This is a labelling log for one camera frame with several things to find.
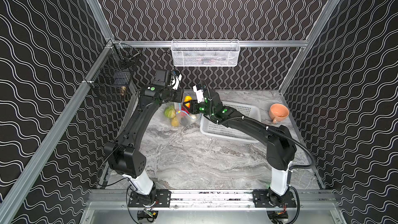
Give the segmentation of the yellow potato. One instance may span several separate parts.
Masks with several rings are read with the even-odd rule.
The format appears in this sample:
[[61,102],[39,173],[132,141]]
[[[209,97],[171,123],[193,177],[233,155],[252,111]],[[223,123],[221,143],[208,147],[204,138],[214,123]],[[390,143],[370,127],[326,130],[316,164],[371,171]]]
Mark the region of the yellow potato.
[[180,126],[180,121],[178,117],[174,117],[171,119],[171,125],[173,127],[179,127]]

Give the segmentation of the clear zip top bag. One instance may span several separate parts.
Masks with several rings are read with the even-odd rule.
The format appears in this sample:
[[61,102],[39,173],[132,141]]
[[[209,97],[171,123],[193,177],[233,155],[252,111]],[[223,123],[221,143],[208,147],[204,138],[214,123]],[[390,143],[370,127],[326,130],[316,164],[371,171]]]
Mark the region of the clear zip top bag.
[[[168,103],[166,106],[170,106],[170,105],[173,105],[175,110],[176,110],[176,117],[178,117],[179,121],[180,121],[180,126],[179,127],[190,126],[190,125],[192,125],[194,123],[199,122],[200,119],[201,119],[201,115],[200,114],[191,114],[191,113],[189,113],[188,109],[185,108],[185,106],[182,103],[173,102],[173,103]],[[197,115],[197,117],[198,117],[197,121],[195,121],[195,122],[191,121],[190,115]]]

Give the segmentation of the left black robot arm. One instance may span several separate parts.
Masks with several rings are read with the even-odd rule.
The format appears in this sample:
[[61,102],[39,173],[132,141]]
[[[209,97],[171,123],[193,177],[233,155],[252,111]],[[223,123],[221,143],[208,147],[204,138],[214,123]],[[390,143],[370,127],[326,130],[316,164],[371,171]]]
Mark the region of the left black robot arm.
[[127,179],[133,187],[128,198],[136,198],[145,207],[156,204],[156,186],[145,171],[147,159],[140,152],[142,138],[153,115],[162,104],[181,103],[182,75],[177,71],[157,70],[152,83],[143,86],[137,96],[137,106],[115,141],[105,147],[109,167]]

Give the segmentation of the orange yellow mango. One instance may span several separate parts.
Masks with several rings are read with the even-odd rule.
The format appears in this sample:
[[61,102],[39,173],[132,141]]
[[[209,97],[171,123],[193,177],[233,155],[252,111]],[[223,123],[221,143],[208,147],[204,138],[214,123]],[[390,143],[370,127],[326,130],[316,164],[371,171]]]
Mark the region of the orange yellow mango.
[[185,108],[187,108],[187,109],[190,108],[191,100],[192,100],[191,96],[189,96],[189,95],[185,96],[184,102],[183,102],[183,105],[185,106]]

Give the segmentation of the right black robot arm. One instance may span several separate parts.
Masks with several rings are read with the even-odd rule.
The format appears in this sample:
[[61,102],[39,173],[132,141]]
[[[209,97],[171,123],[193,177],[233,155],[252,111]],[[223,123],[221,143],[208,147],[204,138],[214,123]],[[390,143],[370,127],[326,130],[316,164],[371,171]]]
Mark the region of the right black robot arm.
[[183,106],[191,114],[202,114],[210,122],[238,130],[266,146],[266,160],[272,168],[272,179],[268,189],[271,206],[286,206],[291,171],[310,169],[314,165],[311,152],[292,138],[284,125],[267,125],[250,118],[237,109],[224,105],[214,90],[198,90],[195,100],[184,100]]

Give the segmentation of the green cabbage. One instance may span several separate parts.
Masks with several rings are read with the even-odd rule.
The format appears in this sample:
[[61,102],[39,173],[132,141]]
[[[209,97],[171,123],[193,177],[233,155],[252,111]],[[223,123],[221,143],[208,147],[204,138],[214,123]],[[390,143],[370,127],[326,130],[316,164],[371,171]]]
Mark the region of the green cabbage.
[[173,105],[167,106],[163,112],[164,116],[168,119],[176,117],[176,110]]

